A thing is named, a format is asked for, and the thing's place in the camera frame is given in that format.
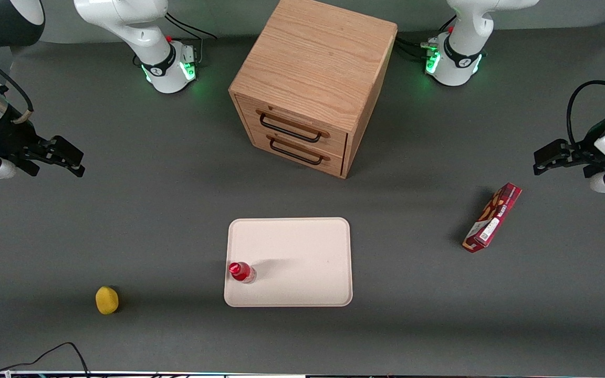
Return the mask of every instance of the gray table surface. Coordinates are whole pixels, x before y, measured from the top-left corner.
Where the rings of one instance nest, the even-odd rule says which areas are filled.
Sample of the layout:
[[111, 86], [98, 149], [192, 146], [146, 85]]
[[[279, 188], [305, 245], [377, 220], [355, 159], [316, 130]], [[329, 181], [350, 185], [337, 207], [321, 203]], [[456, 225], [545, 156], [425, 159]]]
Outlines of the gray table surface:
[[[227, 89], [253, 42], [207, 43], [197, 82], [170, 96], [125, 44], [15, 57], [38, 132], [79, 146], [87, 170], [0, 181], [0, 367], [72, 341], [93, 370], [605, 376], [605, 194], [579, 167], [531, 172], [574, 88], [605, 79], [605, 25], [498, 31], [462, 88], [394, 52], [347, 180], [250, 145]], [[605, 88], [586, 91], [578, 136], [605, 117]], [[468, 253], [508, 181], [523, 195]], [[351, 224], [351, 304], [224, 303], [232, 220], [327, 216]], [[101, 285], [122, 312], [96, 311]], [[80, 364], [68, 349], [37, 368]]]

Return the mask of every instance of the wooden drawer cabinet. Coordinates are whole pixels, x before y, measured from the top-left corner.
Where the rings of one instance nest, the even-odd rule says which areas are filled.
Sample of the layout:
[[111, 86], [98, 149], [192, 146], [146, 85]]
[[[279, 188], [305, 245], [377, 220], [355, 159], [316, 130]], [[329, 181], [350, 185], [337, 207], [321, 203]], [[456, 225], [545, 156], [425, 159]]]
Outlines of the wooden drawer cabinet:
[[281, 0], [229, 89], [252, 144], [345, 179], [396, 31], [313, 0]]

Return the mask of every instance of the black cable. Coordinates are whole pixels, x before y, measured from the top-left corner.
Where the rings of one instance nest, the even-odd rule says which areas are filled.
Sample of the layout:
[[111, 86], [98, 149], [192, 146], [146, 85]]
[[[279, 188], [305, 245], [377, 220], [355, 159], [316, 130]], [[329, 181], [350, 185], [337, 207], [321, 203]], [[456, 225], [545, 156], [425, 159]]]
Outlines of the black cable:
[[403, 47], [403, 46], [401, 46], [401, 45], [396, 45], [396, 48], [398, 48], [398, 49], [400, 49], [401, 51], [403, 51], [404, 53], [406, 53], [406, 54], [410, 55], [410, 57], [414, 57], [414, 58], [417, 58], [417, 59], [421, 59], [421, 58], [423, 58], [423, 56], [422, 56], [422, 55], [417, 55], [417, 54], [415, 54], [415, 53], [413, 53], [413, 52], [410, 52], [410, 51], [406, 50], [406, 49], [405, 49], [405, 47]]
[[25, 93], [25, 91], [20, 88], [20, 86], [15, 82], [14, 79], [11, 79], [11, 77], [7, 75], [6, 72], [2, 71], [2, 69], [0, 69], [0, 75], [2, 75], [3, 78], [6, 79], [6, 81], [11, 83], [12, 86], [14, 86], [15, 90], [17, 90], [22, 95], [22, 98], [24, 98], [25, 102], [27, 103], [27, 110], [29, 110], [30, 112], [34, 112], [34, 106], [32, 106], [32, 101], [29, 99], [29, 96], [27, 96], [27, 93]]
[[401, 38], [399, 36], [396, 36], [396, 41], [397, 41], [397, 43], [402, 43], [403, 45], [415, 46], [415, 47], [420, 46], [418, 43], [413, 43], [412, 41], [404, 40], [403, 38]]
[[445, 28], [447, 28], [447, 26], [449, 26], [449, 24], [451, 24], [452, 21], [454, 21], [454, 19], [456, 19], [456, 14], [454, 16], [452, 16], [451, 19], [447, 20], [447, 22], [443, 26], [440, 26], [440, 29], [438, 29], [437, 31], [439, 31], [439, 32], [444, 31]]
[[36, 363], [38, 363], [40, 361], [40, 359], [44, 358], [46, 356], [46, 354], [52, 352], [53, 350], [58, 349], [59, 347], [63, 347], [65, 345], [70, 345], [72, 348], [74, 348], [74, 350], [76, 351], [76, 354], [79, 355], [79, 359], [81, 359], [81, 365], [84, 368], [84, 372], [86, 373], [86, 377], [90, 376], [90, 373], [89, 373], [89, 370], [88, 370], [88, 366], [86, 365], [86, 360], [84, 360], [84, 356], [82, 356], [81, 352], [79, 352], [79, 349], [76, 347], [76, 345], [74, 345], [73, 342], [63, 342], [62, 344], [54, 347], [53, 349], [46, 350], [46, 352], [44, 352], [44, 354], [41, 354], [37, 359], [35, 359], [31, 363], [12, 364], [11, 366], [7, 366], [7, 367], [1, 368], [0, 372], [7, 371], [7, 370], [10, 370], [12, 368], [17, 368], [18, 366], [30, 366], [30, 365], [36, 364]]
[[178, 19], [176, 19], [176, 17], [174, 17], [173, 15], [171, 15], [171, 14], [170, 14], [170, 12], [168, 12], [168, 14], [167, 14], [167, 15], [168, 15], [168, 16], [170, 16], [170, 17], [171, 17], [171, 19], [173, 19], [174, 21], [178, 22], [179, 24], [182, 24], [183, 26], [185, 26], [185, 27], [187, 27], [187, 28], [191, 28], [191, 29], [193, 29], [194, 31], [197, 31], [197, 32], [200, 32], [200, 33], [204, 33], [204, 34], [206, 34], [206, 35], [211, 36], [212, 38], [214, 38], [214, 40], [218, 40], [218, 37], [217, 37], [217, 36], [214, 36], [214, 34], [211, 34], [211, 33], [210, 33], [210, 32], [208, 32], [208, 31], [204, 31], [204, 30], [202, 30], [202, 29], [195, 28], [194, 26], [190, 26], [190, 25], [188, 25], [188, 24], [185, 24], [185, 23], [183, 23], [183, 22], [179, 21]]
[[573, 138], [573, 127], [571, 126], [571, 113], [573, 111], [573, 103], [576, 101], [576, 96], [580, 93], [583, 88], [588, 86], [605, 86], [605, 80], [591, 80], [587, 83], [582, 83], [575, 91], [571, 94], [571, 98], [569, 99], [569, 105], [566, 107], [566, 132], [569, 135], [569, 143], [572, 148], [578, 153], [578, 155], [585, 160], [587, 163], [592, 165], [597, 165], [597, 163], [593, 162], [590, 158], [581, 153], [578, 144], [576, 143], [576, 139]]
[[168, 20], [170, 22], [170, 24], [172, 24], [173, 26], [176, 26], [177, 28], [185, 31], [186, 33], [194, 36], [195, 38], [201, 40], [202, 38], [200, 38], [197, 34], [195, 34], [194, 32], [188, 30], [188, 29], [184, 29], [182, 26], [180, 26], [179, 24], [175, 23], [172, 19], [170, 19], [169, 16], [165, 16], [165, 19]]
[[168, 20], [168, 21], [170, 22], [170, 24], [172, 24], [173, 26], [176, 26], [178, 29], [181, 29], [182, 31], [185, 31], [186, 33], [188, 33], [188, 34], [190, 34], [190, 35], [192, 35], [192, 36], [194, 36], [195, 38], [197, 38], [197, 39], [199, 39], [199, 40], [200, 40], [200, 57], [199, 57], [197, 60], [195, 60], [195, 62], [196, 62], [197, 64], [200, 64], [200, 63], [202, 62], [202, 57], [203, 57], [203, 55], [204, 55], [204, 51], [202, 50], [202, 49], [203, 49], [203, 47], [204, 47], [204, 46], [203, 46], [203, 43], [204, 43], [204, 41], [203, 41], [203, 40], [204, 40], [204, 38], [200, 38], [200, 36], [198, 36], [198, 35], [197, 35], [197, 34], [195, 34], [194, 32], [192, 32], [192, 31], [190, 31], [190, 30], [187, 30], [187, 29], [184, 29], [184, 28], [183, 28], [182, 26], [180, 26], [179, 24], [176, 24], [176, 23], [175, 23], [175, 22], [174, 22], [174, 21], [173, 21], [173, 20], [172, 20], [170, 17], [168, 17], [168, 16], [165, 16], [165, 19], [166, 19], [166, 20]]

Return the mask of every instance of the black drawer handle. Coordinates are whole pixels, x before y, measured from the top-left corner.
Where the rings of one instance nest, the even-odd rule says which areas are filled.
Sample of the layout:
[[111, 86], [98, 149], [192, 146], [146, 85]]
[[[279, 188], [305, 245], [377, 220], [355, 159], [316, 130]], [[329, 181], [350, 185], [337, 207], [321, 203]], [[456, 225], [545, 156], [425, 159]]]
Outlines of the black drawer handle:
[[267, 115], [265, 113], [261, 113], [261, 119], [260, 119], [260, 121], [261, 121], [261, 124], [263, 126], [267, 127], [268, 129], [281, 132], [282, 134], [286, 134], [288, 136], [291, 136], [291, 137], [294, 137], [294, 138], [298, 138], [298, 139], [301, 139], [301, 141], [306, 141], [306, 142], [309, 142], [309, 143], [317, 143], [319, 141], [319, 139], [321, 138], [321, 135], [322, 135], [321, 131], [317, 131], [317, 137], [316, 138], [309, 138], [307, 136], [300, 135], [297, 132], [288, 131], [286, 129], [282, 129], [281, 127], [274, 126], [271, 123], [265, 122], [265, 117], [266, 116]]
[[302, 157], [300, 155], [296, 155], [295, 153], [288, 152], [285, 149], [278, 148], [277, 146], [274, 145], [274, 143], [276, 141], [277, 140], [274, 139], [274, 138], [270, 139], [269, 140], [269, 148], [273, 149], [274, 151], [277, 151], [278, 153], [283, 153], [286, 156], [290, 156], [291, 158], [295, 158], [295, 159], [304, 161], [305, 163], [308, 163], [310, 165], [319, 165], [319, 164], [321, 164], [322, 161], [324, 161], [324, 156], [321, 156], [321, 155], [319, 156], [318, 160], [310, 160], [310, 159], [308, 159], [306, 157]]

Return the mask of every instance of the plastic tray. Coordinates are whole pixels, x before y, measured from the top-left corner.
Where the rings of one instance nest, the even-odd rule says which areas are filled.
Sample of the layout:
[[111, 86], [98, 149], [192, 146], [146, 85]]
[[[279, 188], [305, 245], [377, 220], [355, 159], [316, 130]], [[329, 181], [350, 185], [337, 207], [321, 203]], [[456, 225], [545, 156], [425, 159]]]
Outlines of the plastic tray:
[[[227, 270], [256, 270], [244, 284]], [[225, 290], [232, 307], [341, 307], [350, 303], [350, 227], [344, 218], [237, 219], [228, 230]]]

